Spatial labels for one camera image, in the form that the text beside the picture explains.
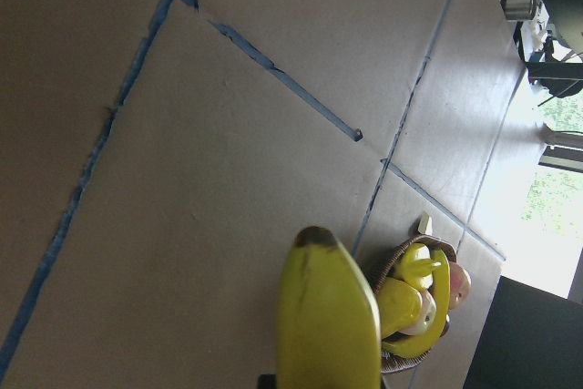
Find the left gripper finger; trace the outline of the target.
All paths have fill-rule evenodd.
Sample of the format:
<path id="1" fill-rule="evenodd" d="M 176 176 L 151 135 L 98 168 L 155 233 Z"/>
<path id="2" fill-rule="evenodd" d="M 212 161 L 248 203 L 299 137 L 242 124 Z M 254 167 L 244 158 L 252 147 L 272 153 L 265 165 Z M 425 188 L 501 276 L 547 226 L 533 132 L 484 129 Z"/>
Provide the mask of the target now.
<path id="1" fill-rule="evenodd" d="M 257 389 L 276 389 L 276 375 L 261 374 L 257 380 Z"/>

